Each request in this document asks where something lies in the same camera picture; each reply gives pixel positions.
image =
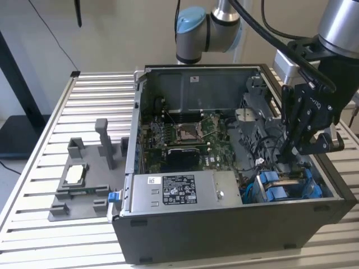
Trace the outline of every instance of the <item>motherboard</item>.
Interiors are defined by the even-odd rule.
[[[225,125],[228,119],[220,113],[164,116],[142,125],[146,173],[233,170],[238,175]]]

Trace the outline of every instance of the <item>barcode sticker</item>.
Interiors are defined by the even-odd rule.
[[[148,184],[161,184],[161,177],[148,177]]]

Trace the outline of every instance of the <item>blue latch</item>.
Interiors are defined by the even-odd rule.
[[[119,202],[119,192],[110,192],[108,194],[108,202],[109,203],[117,203]]]

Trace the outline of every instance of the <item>screw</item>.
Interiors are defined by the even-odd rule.
[[[217,191],[217,197],[218,199],[222,199],[224,196],[224,193],[222,191]]]

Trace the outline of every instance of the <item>white sticker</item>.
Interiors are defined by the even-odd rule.
[[[199,76],[195,76],[195,77],[190,77],[190,82],[199,82],[200,81],[200,77]]]
[[[148,177],[148,184],[161,184],[161,177]]]

